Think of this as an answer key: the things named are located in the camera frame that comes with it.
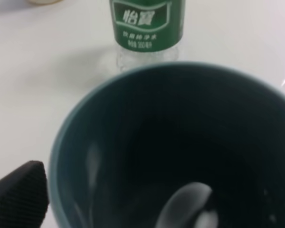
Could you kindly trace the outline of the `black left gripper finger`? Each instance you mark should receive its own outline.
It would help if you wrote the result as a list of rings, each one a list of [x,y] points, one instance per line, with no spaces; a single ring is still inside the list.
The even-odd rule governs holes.
[[[39,228],[49,206],[41,161],[28,161],[0,179],[0,228]]]

